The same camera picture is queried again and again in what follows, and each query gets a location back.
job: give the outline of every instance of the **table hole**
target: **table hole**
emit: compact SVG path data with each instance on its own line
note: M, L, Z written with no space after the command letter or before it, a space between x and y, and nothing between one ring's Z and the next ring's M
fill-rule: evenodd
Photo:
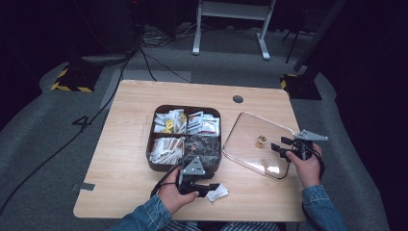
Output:
M232 99L234 100L234 102L236 103L242 103L243 102L243 98L240 95L234 95L234 97L232 97Z

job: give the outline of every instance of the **person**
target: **person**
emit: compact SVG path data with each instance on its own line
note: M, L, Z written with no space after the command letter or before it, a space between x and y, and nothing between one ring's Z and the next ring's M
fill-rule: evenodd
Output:
M321 148L313 144L313 148L321 154ZM288 158L296 167L300 183L303 186L303 210L307 218L308 230L346 230L340 213L330 200L325 187L320 184L320 164L315 155L306 161L297 158L291 151ZM143 205L138 206L131 214L123 217L111 227L117 230L200 230L197 222L171 220L171 216L184 205L193 202L198 192L180 194L175 181L180 168L174 170L164 181L159 192ZM220 228L227 230L279 230L273 222L230 222Z

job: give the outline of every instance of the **right hand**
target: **right hand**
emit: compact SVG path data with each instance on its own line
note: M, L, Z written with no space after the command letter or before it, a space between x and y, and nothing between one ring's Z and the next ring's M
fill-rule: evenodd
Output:
M321 147L313 143L313 149L315 149L321 155ZM296 166L297 176L304 189L320 184L320 164L315 155L312 155L306 161L300 160L292 151L287 151L286 155Z

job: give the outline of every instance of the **left hand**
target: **left hand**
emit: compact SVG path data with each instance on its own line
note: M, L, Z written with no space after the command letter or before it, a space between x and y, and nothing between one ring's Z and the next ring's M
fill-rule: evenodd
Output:
M167 210L173 215L179 211L183 206L193 202L198 196L199 192L190 192L188 194L180 194L175 184L178 173L181 167L176 168L169 174L167 179L163 182L170 183L162 185L159 189L159 197L162 199Z

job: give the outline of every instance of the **hand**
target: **hand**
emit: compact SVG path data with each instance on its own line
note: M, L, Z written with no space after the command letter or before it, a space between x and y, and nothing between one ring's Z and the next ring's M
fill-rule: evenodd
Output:
M167 210L173 215L177 211L181 209L181 207L185 206L193 202L199 195L198 192L191 192L189 194L180 194L177 190L175 184L176 178L178 173L180 172L180 167L173 170L164 181L164 184L169 183L167 185L162 185L159 190L159 197L162 199L163 203L165 204Z
M315 149L321 155L321 147L313 143L313 149ZM286 155L296 166L297 176L299 177L304 189L320 184L320 164L315 155L312 155L312 157L306 161L302 161L297 158L292 151L287 151Z

